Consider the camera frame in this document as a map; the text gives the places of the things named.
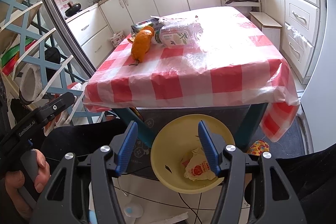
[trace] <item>table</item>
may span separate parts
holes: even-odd
[[[251,105],[265,135],[278,141],[299,107],[293,76],[270,40],[233,7],[172,15],[198,16],[203,34],[197,48],[153,45],[137,67],[125,39],[98,68],[85,89],[89,111],[126,107]]]

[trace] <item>table leg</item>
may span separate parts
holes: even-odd
[[[135,121],[138,124],[138,138],[143,141],[149,148],[152,147],[155,134],[150,130],[143,121],[139,119],[129,108],[114,108],[113,111],[122,119],[125,124],[129,124],[131,121]]]
[[[240,150],[244,152],[248,150],[248,145],[261,122],[267,105],[268,103],[250,105],[240,127],[234,134],[236,147]]]

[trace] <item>cable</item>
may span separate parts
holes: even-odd
[[[151,200],[151,199],[148,199],[148,198],[144,198],[142,196],[138,196],[138,195],[135,195],[135,194],[132,194],[130,192],[127,192],[125,190],[123,190],[125,193],[128,193],[130,195],[133,195],[133,196],[136,196],[137,198],[142,198],[142,199],[145,199],[145,200],[148,200],[148,201],[151,201],[151,202],[155,202],[155,203],[159,203],[159,204],[162,204],[162,205],[167,205],[167,206],[172,206],[172,207],[177,207],[177,208],[183,208],[183,209],[195,209],[197,210],[196,208],[190,208],[190,207],[183,207],[183,206],[176,206],[176,205],[172,205],[172,204],[167,204],[167,203],[162,203],[162,202],[159,202],[159,201],[155,201],[155,200]],[[199,209],[201,211],[214,211],[215,209]]]
[[[184,199],[182,198],[182,196],[181,196],[181,194],[179,193],[178,194],[179,196],[180,196],[180,198],[182,199],[182,201],[183,201],[183,203],[185,204],[185,205],[187,205],[188,206],[188,208],[190,209],[190,210],[192,210],[193,211],[193,213],[196,215],[196,217],[198,218],[198,220],[199,220],[199,222],[201,223],[201,224],[203,224],[202,223],[202,221],[200,220],[200,218],[198,217],[198,214],[184,201]]]
[[[148,165],[148,166],[142,167],[142,168],[140,168],[140,169],[138,169],[138,170],[135,170],[135,171],[132,171],[132,172],[129,172],[129,173],[123,173],[122,175],[134,175],[135,172],[138,172],[138,171],[140,171],[140,170],[146,169],[146,168],[148,168],[148,167],[152,167],[152,166],[151,166],[151,165]]]
[[[197,213],[196,213],[196,215],[198,215],[198,210],[200,209],[201,198],[202,198],[202,193],[199,195],[199,201],[198,201],[198,207],[197,207]]]

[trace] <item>red checkered tablecloth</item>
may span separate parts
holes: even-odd
[[[261,121],[278,141],[288,130],[299,100],[287,61],[268,38],[233,7],[188,11],[203,28],[198,48],[152,45],[134,63],[125,39],[98,68],[84,104],[99,112],[125,107],[213,107],[269,102]]]

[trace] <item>blue gripper pad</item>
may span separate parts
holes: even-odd
[[[204,121],[198,123],[198,136],[211,171],[215,175],[219,175],[222,152],[226,145],[223,137],[219,134],[211,133]]]
[[[138,137],[138,125],[131,121],[124,134],[115,136],[112,139],[112,150],[114,152],[115,172],[121,176],[126,171],[133,147]]]

